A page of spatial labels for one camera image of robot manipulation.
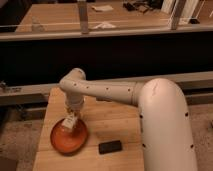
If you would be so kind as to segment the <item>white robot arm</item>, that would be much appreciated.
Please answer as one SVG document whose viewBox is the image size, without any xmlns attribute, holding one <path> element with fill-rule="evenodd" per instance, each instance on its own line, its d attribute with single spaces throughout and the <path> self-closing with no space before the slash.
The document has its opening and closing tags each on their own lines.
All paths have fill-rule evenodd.
<svg viewBox="0 0 213 171">
<path fill-rule="evenodd" d="M 59 86 L 73 111 L 81 109 L 85 95 L 136 106 L 145 171 L 198 171 L 186 98 L 175 82 L 88 81 L 82 69 L 74 68 Z"/>
</svg>

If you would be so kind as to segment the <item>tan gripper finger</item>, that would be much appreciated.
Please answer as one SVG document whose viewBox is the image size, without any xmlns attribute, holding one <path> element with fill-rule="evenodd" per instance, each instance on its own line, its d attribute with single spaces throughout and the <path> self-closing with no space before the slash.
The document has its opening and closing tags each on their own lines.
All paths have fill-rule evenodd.
<svg viewBox="0 0 213 171">
<path fill-rule="evenodd" d="M 77 120 L 81 119 L 81 113 L 75 112 L 75 117 L 77 118 Z"/>
<path fill-rule="evenodd" d="M 71 114 L 71 109 L 70 109 L 69 107 L 66 107 L 66 113 L 67 113 L 68 115 Z"/>
</svg>

